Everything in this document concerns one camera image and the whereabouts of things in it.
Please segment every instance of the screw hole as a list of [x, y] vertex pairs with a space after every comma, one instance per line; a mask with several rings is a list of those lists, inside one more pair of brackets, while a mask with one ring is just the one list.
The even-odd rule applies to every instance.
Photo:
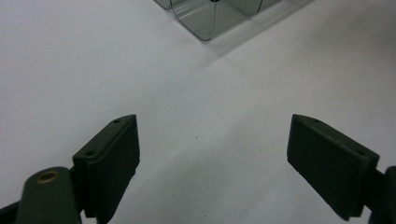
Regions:
[[94, 154], [95, 154], [94, 151], [87, 151], [87, 152], [85, 153], [85, 155], [86, 155], [87, 157], [91, 157], [91, 156], [93, 156]]
[[37, 183], [39, 184], [47, 184], [58, 177], [59, 172], [57, 171], [48, 171], [42, 175], [40, 175], [37, 179]]

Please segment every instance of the white table surface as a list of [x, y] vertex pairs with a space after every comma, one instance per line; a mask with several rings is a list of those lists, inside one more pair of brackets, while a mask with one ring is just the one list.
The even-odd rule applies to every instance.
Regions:
[[150, 0], [2, 0], [0, 207], [136, 114], [141, 163], [111, 223], [345, 223], [287, 163], [290, 119], [395, 165], [395, 15], [294, 0], [203, 43]]

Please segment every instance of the plastic bin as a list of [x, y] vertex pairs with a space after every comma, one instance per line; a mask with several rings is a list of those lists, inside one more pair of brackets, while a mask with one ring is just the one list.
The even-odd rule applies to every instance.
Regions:
[[210, 40], [280, 0], [156, 0], [202, 40]]

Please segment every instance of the transparent box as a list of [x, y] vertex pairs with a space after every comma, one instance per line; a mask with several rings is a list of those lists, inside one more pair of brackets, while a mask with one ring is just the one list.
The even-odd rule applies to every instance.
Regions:
[[210, 40], [280, 0], [156, 0], [202, 40]]

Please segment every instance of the brass screw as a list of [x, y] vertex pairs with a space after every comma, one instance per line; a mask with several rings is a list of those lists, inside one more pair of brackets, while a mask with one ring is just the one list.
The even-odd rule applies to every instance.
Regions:
[[59, 175], [58, 171], [47, 171], [46, 173], [40, 175], [37, 178], [37, 183], [38, 184], [47, 184], [49, 182], [52, 182], [55, 180]]

